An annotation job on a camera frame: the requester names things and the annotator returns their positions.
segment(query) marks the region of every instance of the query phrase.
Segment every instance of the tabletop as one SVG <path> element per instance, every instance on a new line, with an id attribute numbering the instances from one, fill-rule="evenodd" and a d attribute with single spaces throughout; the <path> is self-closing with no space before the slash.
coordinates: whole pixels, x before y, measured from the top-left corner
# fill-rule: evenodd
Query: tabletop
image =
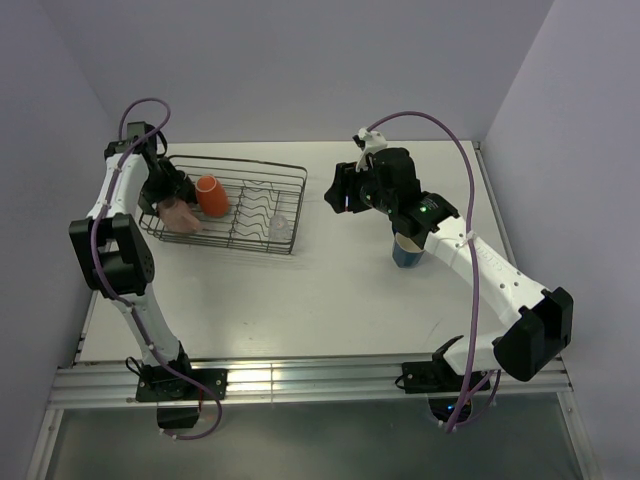
<path id="1" fill-rule="evenodd" d="M 504 255 L 489 194 L 470 142 L 476 182 L 474 230 Z M 423 190 L 462 215 L 469 184 L 452 142 L 391 142 L 416 163 Z M 433 352 L 468 334 L 471 288 L 425 255 L 413 269 L 391 258 L 385 215 L 336 215 L 323 200 L 335 164 L 359 156 L 352 142 L 177 144 L 170 154 L 240 157 L 308 170 L 291 255 L 180 245 L 144 234 L 156 263 L 153 282 L 167 324 L 192 359 L 283 358 Z M 482 302 L 479 333 L 499 326 Z M 115 306 L 96 296 L 80 360 L 121 361 L 139 348 Z"/>

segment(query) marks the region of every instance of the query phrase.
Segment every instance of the orange cup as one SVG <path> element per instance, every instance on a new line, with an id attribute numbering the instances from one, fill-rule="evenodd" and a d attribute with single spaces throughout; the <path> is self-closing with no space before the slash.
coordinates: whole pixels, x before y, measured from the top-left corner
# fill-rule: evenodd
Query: orange cup
<path id="1" fill-rule="evenodd" d="M 225 192 L 222 184 L 211 175 L 205 175 L 198 179 L 196 182 L 196 197 L 205 215 L 223 217 L 229 211 L 227 192 Z"/>

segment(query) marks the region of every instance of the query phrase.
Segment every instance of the dish rack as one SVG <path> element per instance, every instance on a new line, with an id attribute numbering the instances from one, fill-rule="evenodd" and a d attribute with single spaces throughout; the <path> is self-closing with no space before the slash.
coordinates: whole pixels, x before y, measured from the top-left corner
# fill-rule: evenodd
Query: dish rack
<path id="1" fill-rule="evenodd" d="M 165 242 L 291 253 L 307 183 L 305 168 L 196 155 L 172 155 L 169 160 L 194 184 L 203 175 L 213 175 L 227 192 L 229 212 L 222 218 L 213 218 L 202 213 L 198 205 L 191 205 L 203 227 L 194 234 L 171 232 L 157 216 L 142 213 L 138 224 L 143 230 Z M 281 229 L 278 235 L 274 235 L 276 224 Z"/>

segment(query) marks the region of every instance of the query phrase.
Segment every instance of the cable tie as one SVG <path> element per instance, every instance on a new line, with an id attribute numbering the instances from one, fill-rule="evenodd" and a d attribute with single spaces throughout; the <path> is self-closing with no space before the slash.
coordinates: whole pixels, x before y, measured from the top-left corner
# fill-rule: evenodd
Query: cable tie
<path id="1" fill-rule="evenodd" d="M 476 236 L 477 236 L 477 234 L 476 234 L 475 230 L 469 230 L 467 232 L 467 236 L 463 240 L 463 242 L 458 244 L 458 249 L 464 247 L 467 243 L 469 243 L 469 240 L 474 240 L 476 238 Z"/>

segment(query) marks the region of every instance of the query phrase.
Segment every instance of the white wall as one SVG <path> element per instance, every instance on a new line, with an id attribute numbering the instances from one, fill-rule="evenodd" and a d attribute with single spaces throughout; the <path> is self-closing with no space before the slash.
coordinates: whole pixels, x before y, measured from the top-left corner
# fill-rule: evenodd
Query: white wall
<path id="1" fill-rule="evenodd" d="M 0 478 L 26 472 L 89 292 L 67 235 L 104 175 L 112 124 L 34 0 L 0 3 Z"/>
<path id="2" fill-rule="evenodd" d="M 197 142 L 348 139 L 401 109 L 480 140 L 552 0 L 41 2 L 112 120 L 158 95 Z"/>
<path id="3" fill-rule="evenodd" d="M 640 2 L 556 0 L 487 136 L 521 268 L 576 302 L 567 350 L 607 478 L 640 478 Z"/>

